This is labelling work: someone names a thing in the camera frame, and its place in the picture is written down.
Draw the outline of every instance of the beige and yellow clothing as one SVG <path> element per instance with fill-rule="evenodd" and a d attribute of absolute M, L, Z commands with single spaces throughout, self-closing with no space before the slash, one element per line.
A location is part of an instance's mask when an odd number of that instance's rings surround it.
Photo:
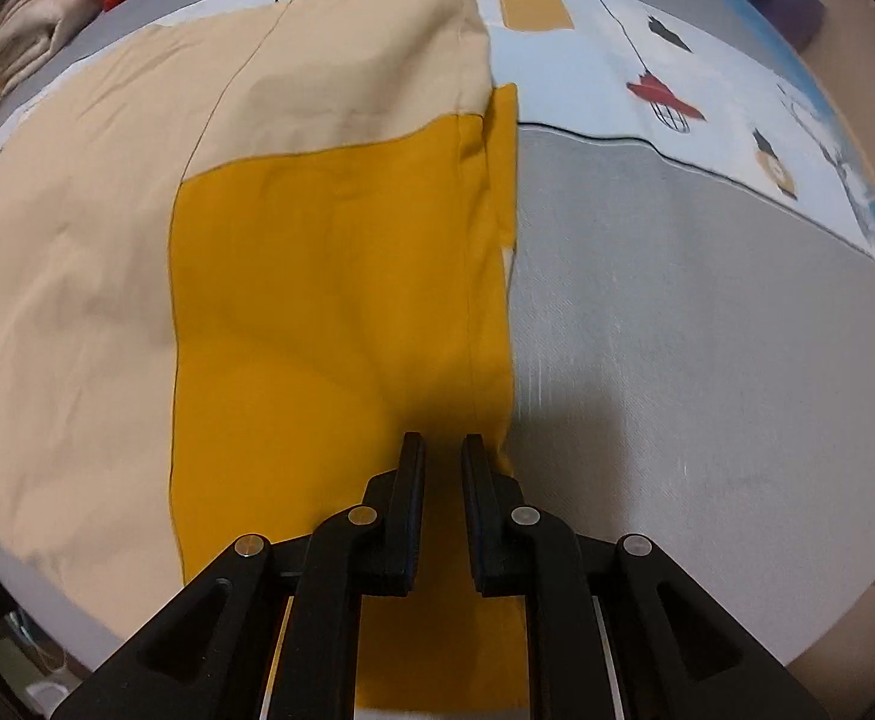
<path fill-rule="evenodd" d="M 0 541 L 128 637 L 242 533 L 309 533 L 428 440 L 407 599 L 358 703 L 525 704 L 468 575 L 458 450 L 511 413 L 516 92 L 474 0 L 151 26 L 0 153 Z"/>

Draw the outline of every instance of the triangular cutout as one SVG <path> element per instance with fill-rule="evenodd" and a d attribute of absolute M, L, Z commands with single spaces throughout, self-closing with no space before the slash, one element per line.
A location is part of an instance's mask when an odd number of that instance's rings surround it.
<path fill-rule="evenodd" d="M 191 610 L 178 620 L 175 627 L 164 632 L 146 649 L 141 657 L 143 665 L 183 685 L 194 682 L 206 659 L 230 589 L 228 581 L 218 580 L 213 589 L 197 600 Z"/>
<path fill-rule="evenodd" d="M 739 664 L 741 651 L 674 586 L 666 581 L 659 584 L 657 596 L 678 642 L 681 662 L 692 680 L 701 682 Z"/>

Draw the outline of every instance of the metal screw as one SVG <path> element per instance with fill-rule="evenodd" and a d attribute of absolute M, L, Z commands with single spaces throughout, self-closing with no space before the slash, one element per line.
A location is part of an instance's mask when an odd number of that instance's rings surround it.
<path fill-rule="evenodd" d="M 639 536 L 637 533 L 633 533 L 631 536 L 624 539 L 624 551 L 627 552 L 628 555 L 644 557 L 645 555 L 650 555 L 651 550 L 652 544 L 647 538 L 645 538 L 645 536 Z"/>
<path fill-rule="evenodd" d="M 247 536 L 241 536 L 234 542 L 234 551 L 241 557 L 254 557 L 263 549 L 263 538 L 248 533 Z"/>
<path fill-rule="evenodd" d="M 377 512 L 369 506 L 356 506 L 347 513 L 352 525 L 370 525 L 377 519 Z"/>
<path fill-rule="evenodd" d="M 541 521 L 541 512 L 532 506 L 519 506 L 511 512 L 511 519 L 518 525 L 537 525 Z"/>

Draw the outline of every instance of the purple object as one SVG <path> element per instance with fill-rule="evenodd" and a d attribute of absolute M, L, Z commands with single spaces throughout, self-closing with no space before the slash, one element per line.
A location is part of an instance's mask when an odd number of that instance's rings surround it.
<path fill-rule="evenodd" d="M 748 0 L 796 52 L 811 44 L 825 20 L 825 6 L 818 0 Z"/>

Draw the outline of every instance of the yellow illustration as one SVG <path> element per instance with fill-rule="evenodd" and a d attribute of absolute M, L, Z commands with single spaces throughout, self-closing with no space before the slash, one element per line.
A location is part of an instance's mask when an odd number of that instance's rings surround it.
<path fill-rule="evenodd" d="M 500 0 L 504 25 L 517 32 L 574 29 L 561 0 Z"/>

